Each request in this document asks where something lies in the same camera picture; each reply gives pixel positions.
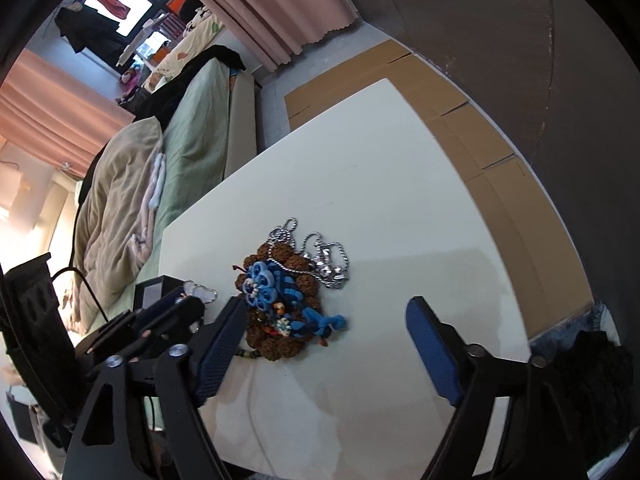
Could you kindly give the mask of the black jewelry box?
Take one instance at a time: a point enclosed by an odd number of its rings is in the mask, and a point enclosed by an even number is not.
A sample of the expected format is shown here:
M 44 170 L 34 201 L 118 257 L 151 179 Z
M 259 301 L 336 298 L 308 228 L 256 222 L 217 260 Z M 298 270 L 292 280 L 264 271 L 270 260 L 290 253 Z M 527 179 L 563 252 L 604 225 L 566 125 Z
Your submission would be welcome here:
M 183 281 L 172 276 L 161 275 L 150 278 L 134 286 L 134 310 L 151 307 L 163 296 L 183 285 Z

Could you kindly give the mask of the beige blanket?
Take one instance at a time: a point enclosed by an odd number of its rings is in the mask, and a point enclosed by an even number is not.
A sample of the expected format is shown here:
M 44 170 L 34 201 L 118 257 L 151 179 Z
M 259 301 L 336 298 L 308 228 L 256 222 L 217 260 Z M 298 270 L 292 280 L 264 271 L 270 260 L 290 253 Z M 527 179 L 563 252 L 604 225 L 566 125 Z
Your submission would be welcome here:
M 105 145 L 78 209 L 72 266 L 74 292 L 70 325 L 87 333 L 96 317 L 120 297 L 151 255 L 151 198 L 154 162 L 163 131 L 154 117 L 126 126 Z

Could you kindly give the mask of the flat cardboard sheet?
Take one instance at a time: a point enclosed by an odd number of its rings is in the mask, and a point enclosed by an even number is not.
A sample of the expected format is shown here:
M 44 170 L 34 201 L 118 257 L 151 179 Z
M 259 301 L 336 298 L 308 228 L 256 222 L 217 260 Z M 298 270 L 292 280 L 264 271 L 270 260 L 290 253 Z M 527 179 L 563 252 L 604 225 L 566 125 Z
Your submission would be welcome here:
M 506 266 L 528 336 L 591 307 L 574 243 L 528 163 L 452 82 L 395 40 L 289 93 L 288 123 L 296 129 L 381 79 L 413 108 L 468 188 Z

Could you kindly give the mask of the green bed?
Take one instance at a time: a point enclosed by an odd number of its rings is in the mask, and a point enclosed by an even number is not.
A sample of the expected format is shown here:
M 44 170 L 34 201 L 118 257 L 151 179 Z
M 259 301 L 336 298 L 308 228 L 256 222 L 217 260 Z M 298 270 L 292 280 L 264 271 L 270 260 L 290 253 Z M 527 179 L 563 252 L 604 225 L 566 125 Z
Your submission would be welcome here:
M 157 276 L 164 229 L 256 156 L 255 117 L 255 83 L 250 74 L 232 74 L 228 67 L 211 60 L 193 78 L 162 130 L 162 152 L 152 173 L 153 195 L 144 203 L 143 211 L 152 217 L 151 255 L 87 333 L 131 308 L 134 286 Z

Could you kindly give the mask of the black clothing on bed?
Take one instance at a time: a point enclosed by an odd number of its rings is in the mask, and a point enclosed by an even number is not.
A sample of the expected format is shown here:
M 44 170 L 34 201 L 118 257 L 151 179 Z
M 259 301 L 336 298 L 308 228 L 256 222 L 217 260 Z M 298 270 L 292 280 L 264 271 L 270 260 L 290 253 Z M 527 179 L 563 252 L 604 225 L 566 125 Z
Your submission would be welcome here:
M 186 94 L 191 81 L 200 70 L 211 60 L 217 60 L 229 70 L 246 70 L 238 52 L 221 44 L 214 44 L 187 62 L 180 74 L 172 81 L 164 84 L 140 103 L 134 122 L 146 118 L 155 117 L 160 123 L 160 128 L 165 130 L 174 116 L 177 107 Z

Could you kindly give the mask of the pink curtain by window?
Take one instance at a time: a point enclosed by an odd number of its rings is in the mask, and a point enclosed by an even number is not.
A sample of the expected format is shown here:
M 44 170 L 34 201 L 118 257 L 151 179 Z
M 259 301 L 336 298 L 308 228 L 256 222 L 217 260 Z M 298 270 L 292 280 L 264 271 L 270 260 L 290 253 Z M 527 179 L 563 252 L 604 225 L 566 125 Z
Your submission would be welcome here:
M 78 176 L 133 119 L 115 102 L 27 49 L 1 85 L 2 138 Z

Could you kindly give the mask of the patterned cream quilt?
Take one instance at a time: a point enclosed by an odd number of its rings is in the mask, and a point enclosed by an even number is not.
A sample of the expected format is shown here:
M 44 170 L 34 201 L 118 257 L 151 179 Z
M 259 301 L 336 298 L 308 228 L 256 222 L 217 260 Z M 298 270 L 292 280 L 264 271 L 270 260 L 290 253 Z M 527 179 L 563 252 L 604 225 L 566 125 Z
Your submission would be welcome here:
M 152 70 L 142 88 L 153 93 L 162 81 L 168 82 L 177 77 L 187 62 L 214 43 L 223 27 L 221 20 L 207 6 L 199 8 L 194 18 L 186 24 L 182 39 Z

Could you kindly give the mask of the black hanging garment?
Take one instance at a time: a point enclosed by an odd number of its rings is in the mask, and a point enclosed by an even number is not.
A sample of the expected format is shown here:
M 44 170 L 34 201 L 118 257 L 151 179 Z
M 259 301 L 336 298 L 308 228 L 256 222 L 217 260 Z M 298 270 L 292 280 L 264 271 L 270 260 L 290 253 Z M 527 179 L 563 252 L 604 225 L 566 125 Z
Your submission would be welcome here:
M 118 58 L 127 45 L 117 31 L 119 24 L 88 6 L 77 11 L 62 8 L 55 15 L 54 22 L 60 35 L 68 40 L 76 53 L 88 49 L 101 58 Z

